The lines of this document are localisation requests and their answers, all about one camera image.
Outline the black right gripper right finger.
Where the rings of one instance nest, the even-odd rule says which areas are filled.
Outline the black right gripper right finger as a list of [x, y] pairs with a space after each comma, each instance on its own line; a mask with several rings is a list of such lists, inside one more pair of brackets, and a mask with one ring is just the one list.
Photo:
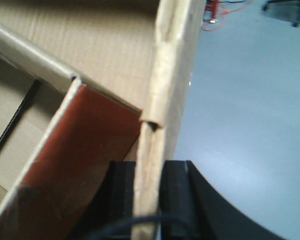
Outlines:
[[279, 240], [224, 199], [189, 160], [164, 163], [159, 208], [180, 217], [193, 240]]

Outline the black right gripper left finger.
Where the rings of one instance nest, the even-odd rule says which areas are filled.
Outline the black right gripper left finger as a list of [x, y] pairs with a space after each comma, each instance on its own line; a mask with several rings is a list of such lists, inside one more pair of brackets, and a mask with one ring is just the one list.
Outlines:
[[69, 239], [82, 240], [93, 231], [132, 216], [134, 161], [111, 161], [92, 201], [72, 228]]

